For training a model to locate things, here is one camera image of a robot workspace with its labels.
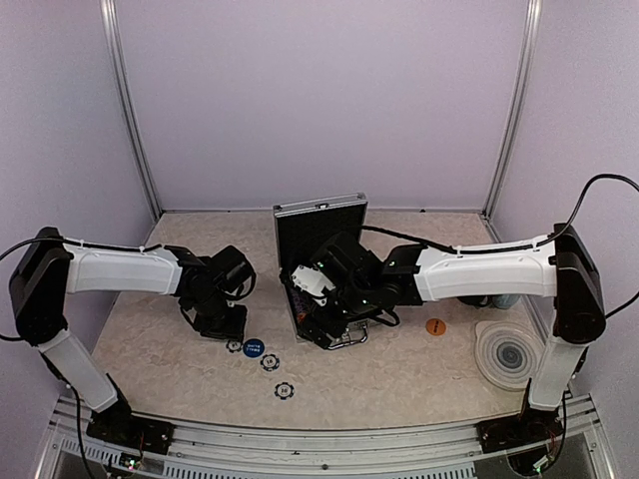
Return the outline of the blue round button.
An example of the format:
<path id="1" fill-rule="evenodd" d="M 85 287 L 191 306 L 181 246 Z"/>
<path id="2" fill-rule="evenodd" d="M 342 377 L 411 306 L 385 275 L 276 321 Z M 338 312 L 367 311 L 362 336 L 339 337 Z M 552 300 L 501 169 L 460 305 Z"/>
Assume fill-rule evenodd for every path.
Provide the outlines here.
<path id="1" fill-rule="evenodd" d="M 264 342 L 258 338 L 251 338 L 243 343 L 243 354 L 248 358 L 259 358 L 265 350 Z"/>

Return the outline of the aluminium poker chip case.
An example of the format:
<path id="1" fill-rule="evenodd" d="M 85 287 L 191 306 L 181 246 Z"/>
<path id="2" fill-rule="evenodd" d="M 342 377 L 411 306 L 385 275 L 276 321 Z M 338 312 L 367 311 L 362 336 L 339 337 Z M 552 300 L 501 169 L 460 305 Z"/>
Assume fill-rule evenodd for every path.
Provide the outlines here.
<path id="1" fill-rule="evenodd" d="M 353 193 L 273 206 L 280 267 L 296 336 L 323 350 L 368 339 L 368 320 L 341 306 L 337 289 L 355 259 L 340 259 L 333 245 L 358 245 L 367 198 Z"/>

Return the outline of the single black white chip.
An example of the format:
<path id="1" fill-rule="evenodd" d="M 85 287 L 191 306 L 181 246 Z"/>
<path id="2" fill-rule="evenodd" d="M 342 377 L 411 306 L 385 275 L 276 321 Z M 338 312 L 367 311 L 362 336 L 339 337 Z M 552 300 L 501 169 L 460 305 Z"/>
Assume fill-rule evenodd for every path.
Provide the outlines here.
<path id="1" fill-rule="evenodd" d="M 275 386 L 274 395 L 280 400 L 288 400 L 295 395 L 295 387 L 288 382 L 280 382 Z"/>

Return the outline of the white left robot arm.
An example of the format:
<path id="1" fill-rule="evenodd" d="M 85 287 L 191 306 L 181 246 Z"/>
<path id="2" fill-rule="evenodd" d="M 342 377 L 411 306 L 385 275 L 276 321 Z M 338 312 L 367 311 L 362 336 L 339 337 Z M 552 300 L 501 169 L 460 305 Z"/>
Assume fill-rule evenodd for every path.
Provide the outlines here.
<path id="1" fill-rule="evenodd" d="M 36 348 L 45 362 L 95 413 L 121 444 L 140 433 L 137 417 L 115 381 L 102 371 L 64 315 L 68 295 L 133 291 L 171 296 L 200 336 L 241 341 L 248 310 L 241 304 L 257 274 L 247 257 L 228 245 L 212 256 L 178 245 L 120 246 L 68 239 L 52 227 L 13 246 L 25 253 L 9 279 L 14 341 Z"/>

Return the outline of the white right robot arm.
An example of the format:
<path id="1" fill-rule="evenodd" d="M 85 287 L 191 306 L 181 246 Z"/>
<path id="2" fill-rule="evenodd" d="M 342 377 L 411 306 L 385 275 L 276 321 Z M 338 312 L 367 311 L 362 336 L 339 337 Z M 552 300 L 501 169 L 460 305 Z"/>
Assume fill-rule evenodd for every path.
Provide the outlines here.
<path id="1" fill-rule="evenodd" d="M 555 318 L 527 387 L 528 406 L 510 422 L 517 441 L 534 441 L 548 428 L 548 411 L 559 406 L 584 351 L 606 328 L 599 272 L 576 230 L 557 224 L 547 236 L 476 246 L 386 235 L 403 243 L 380 259 L 352 229 L 335 234 L 291 265 L 293 286 L 346 321 L 454 297 L 552 298 Z"/>

